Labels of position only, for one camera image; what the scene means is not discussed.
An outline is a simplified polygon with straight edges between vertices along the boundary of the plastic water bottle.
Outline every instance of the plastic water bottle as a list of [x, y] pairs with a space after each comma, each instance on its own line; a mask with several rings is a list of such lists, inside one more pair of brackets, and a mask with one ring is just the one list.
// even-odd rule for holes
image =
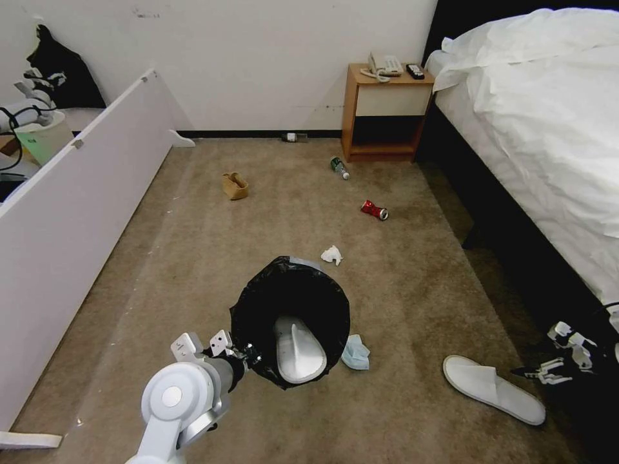
[[331, 169], [338, 174], [341, 174], [344, 180], [350, 179], [349, 172], [346, 171], [344, 163], [338, 157], [331, 158]]
[[282, 140], [284, 142], [290, 142], [290, 143], [307, 142], [308, 135], [303, 134], [303, 133], [297, 133], [297, 132], [286, 132], [285, 134], [282, 134]]

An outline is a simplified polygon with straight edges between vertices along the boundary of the white bucket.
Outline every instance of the white bucket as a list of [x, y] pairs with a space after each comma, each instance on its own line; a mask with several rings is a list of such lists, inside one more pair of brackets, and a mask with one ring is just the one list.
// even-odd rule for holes
[[54, 111], [52, 117], [52, 123], [47, 126], [33, 122], [15, 129], [21, 144], [42, 166], [73, 140], [73, 133], [65, 121], [64, 113]]

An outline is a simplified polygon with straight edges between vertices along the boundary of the white board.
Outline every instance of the white board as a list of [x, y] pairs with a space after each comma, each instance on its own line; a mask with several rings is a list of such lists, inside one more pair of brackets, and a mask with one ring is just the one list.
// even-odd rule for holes
[[0, 430], [8, 430], [174, 141], [154, 70], [0, 206]]

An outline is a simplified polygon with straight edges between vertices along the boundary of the wooden nightstand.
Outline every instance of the wooden nightstand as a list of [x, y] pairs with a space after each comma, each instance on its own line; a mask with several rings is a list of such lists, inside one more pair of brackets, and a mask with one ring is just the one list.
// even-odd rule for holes
[[348, 65], [342, 147], [346, 161], [414, 160], [434, 77], [416, 81], [406, 71], [386, 84], [359, 72], [367, 63]]

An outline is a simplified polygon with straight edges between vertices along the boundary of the black bag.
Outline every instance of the black bag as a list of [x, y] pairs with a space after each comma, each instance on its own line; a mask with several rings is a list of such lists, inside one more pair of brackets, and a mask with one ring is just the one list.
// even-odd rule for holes
[[35, 89], [46, 92], [56, 108], [105, 108], [105, 102], [86, 63], [75, 52], [58, 43], [47, 27], [37, 27], [39, 46], [26, 58], [43, 78], [31, 73], [24, 77], [33, 80]]
[[244, 349], [251, 343], [262, 358], [252, 369], [284, 390], [302, 384], [289, 383], [279, 374], [273, 331], [279, 316], [301, 319], [322, 345], [327, 364], [313, 380], [327, 375], [338, 362], [350, 331], [349, 303], [342, 288], [327, 274], [290, 256], [277, 257], [252, 278], [230, 315], [234, 345]]

